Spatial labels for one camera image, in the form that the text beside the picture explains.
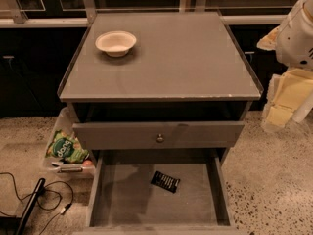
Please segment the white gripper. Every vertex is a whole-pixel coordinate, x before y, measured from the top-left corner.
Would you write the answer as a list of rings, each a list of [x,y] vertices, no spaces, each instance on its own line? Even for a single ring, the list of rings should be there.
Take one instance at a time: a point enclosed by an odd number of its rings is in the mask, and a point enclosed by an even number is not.
[[[299,0],[279,27],[256,44],[261,50],[276,49],[277,60],[288,68],[270,80],[261,126],[277,132],[291,120],[294,112],[313,93],[313,0]]]

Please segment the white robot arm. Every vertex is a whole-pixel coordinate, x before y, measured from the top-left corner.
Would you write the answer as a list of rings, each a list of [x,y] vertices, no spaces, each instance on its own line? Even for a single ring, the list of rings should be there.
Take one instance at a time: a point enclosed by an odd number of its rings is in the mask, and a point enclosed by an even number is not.
[[[298,0],[281,24],[257,42],[262,50],[276,53],[287,70],[273,74],[262,113],[266,132],[283,129],[292,119],[302,122],[312,109],[313,0]]]

